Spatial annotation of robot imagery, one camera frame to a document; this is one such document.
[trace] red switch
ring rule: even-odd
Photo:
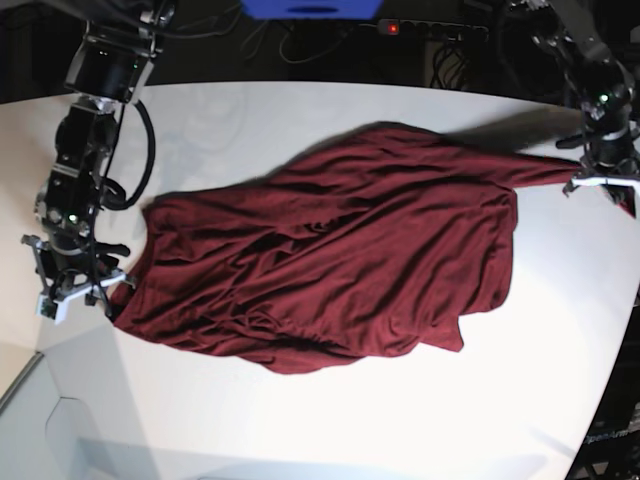
[[[378,22],[378,32],[382,35],[398,35],[400,22],[398,20],[382,19]]]

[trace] power strip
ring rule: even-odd
[[[489,29],[484,26],[459,23],[427,22],[382,18],[376,26],[380,35],[424,38],[431,41],[460,42],[463,40],[487,41]]]

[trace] blue box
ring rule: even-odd
[[[242,0],[253,18],[370,19],[382,0]]]

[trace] dark red fabric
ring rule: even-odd
[[[144,211],[139,287],[112,296],[115,325],[281,373],[418,343],[458,351],[458,316],[509,291],[512,188],[565,183],[575,168],[394,125],[260,183],[166,196]]]

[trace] black cable bundle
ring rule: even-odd
[[[122,186],[115,180],[107,177],[113,157],[109,159],[107,170],[105,171],[104,175],[104,185],[106,191],[104,200],[102,202],[103,205],[109,210],[122,211],[134,206],[138,202],[138,200],[140,200],[144,189],[147,188],[147,184],[149,183],[149,179],[151,178],[151,173],[153,172],[153,165],[155,164],[156,160],[156,134],[153,129],[153,123],[151,123],[149,112],[147,111],[142,101],[138,101],[138,103],[135,104],[135,108],[140,114],[140,118],[142,120],[142,123],[144,124],[144,129],[147,132],[147,161],[138,186],[134,190],[133,195],[131,195],[131,197],[127,199],[124,188],[122,188]],[[118,125],[116,141],[118,140],[118,137],[120,135],[121,126],[122,120],[120,120],[120,124]]]
[[[443,67],[451,63],[444,72]],[[429,88],[447,90],[462,90],[467,83],[468,60],[462,54],[461,48],[453,43],[445,43],[433,54],[433,76]]]

